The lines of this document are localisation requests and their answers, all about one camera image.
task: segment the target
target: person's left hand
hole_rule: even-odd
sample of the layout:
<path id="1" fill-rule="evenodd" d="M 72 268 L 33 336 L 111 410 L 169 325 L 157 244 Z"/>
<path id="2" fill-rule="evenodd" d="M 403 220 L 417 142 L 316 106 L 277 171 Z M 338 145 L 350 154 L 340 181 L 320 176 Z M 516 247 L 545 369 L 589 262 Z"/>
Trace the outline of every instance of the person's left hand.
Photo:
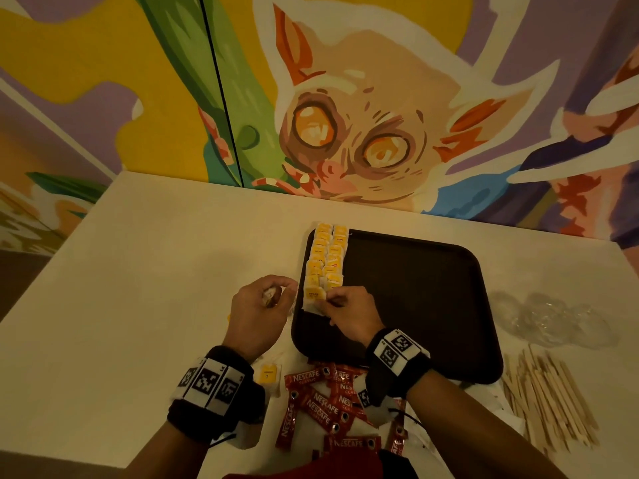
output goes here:
<path id="1" fill-rule="evenodd" d="M 276 305 L 267 308 L 262 293 L 271 287 L 276 287 L 271 300 Z M 268 275 L 242 287 L 231 302 L 231 318 L 222 345 L 249 363 L 257 360 L 282 334 L 296 293 L 297 282 L 283 276 Z"/>

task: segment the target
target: yellow wall paint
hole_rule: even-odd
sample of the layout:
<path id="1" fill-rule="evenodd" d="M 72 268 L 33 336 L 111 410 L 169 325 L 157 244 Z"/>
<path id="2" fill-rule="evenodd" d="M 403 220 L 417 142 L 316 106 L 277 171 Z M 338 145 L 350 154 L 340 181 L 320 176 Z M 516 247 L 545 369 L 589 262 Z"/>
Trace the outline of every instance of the yellow wall paint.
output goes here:
<path id="1" fill-rule="evenodd" d="M 103 81 L 130 88 L 144 113 L 118 133 L 126 168 L 206 181 L 197 104 L 135 0 L 105 0 L 64 23 L 0 10 L 0 63 L 36 95 L 68 103 Z"/>
<path id="2" fill-rule="evenodd" d="M 276 82 L 262 52 L 253 18 L 252 0 L 220 0 L 235 28 L 244 56 L 268 99 L 275 105 Z M 455 52 L 464 38 L 472 0 L 339 0 L 354 4 L 377 5 L 392 10 L 424 27 L 444 47 Z"/>

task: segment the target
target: person's right hand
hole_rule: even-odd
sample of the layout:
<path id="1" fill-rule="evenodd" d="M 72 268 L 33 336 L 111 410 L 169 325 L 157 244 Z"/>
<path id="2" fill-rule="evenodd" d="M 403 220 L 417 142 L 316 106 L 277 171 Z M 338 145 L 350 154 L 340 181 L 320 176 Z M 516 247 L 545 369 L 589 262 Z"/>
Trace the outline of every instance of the person's right hand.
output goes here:
<path id="1" fill-rule="evenodd" d="M 366 347 L 385 327 L 375 300 L 361 286 L 335 287 L 326 293 L 326 301 L 315 301 L 315 306 L 330 317 L 331 324 L 336 324 L 344 336 Z"/>

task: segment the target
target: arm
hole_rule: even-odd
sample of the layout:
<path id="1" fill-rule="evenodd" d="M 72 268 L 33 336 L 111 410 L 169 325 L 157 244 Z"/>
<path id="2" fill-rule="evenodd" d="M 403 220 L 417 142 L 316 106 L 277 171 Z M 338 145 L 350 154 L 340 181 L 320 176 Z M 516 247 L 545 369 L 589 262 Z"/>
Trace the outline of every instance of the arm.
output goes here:
<path id="1" fill-rule="evenodd" d="M 368 347 L 384 325 L 363 287 L 337 287 L 316 305 L 331 324 Z M 565 479 L 561 471 L 480 403 L 430 370 L 406 397 L 451 472 L 464 477 Z"/>
<path id="2" fill-rule="evenodd" d="M 262 293 L 276 287 L 271 300 L 262 304 Z M 252 363 L 279 338 L 295 300 L 297 282 L 288 277 L 266 276 L 244 286 L 233 297 L 231 318 L 223 346 Z M 190 439 L 168 421 L 155 433 L 122 473 L 122 479 L 195 479 L 208 444 Z"/>

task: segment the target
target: tray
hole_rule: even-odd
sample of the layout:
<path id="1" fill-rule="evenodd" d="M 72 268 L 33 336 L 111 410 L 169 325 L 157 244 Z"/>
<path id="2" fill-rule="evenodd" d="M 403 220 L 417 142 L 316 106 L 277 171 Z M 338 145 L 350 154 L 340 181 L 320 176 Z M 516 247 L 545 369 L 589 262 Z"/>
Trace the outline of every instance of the tray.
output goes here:
<path id="1" fill-rule="evenodd" d="M 308 260 L 313 232 L 308 238 Z M 309 359 L 365 365 L 364 347 L 325 317 L 304 312 L 304 265 L 293 315 L 295 347 Z M 446 378 L 490 384 L 502 354 L 479 262 L 458 245 L 350 230 L 344 285 L 363 285 L 386 326 L 400 328 L 431 353 Z"/>

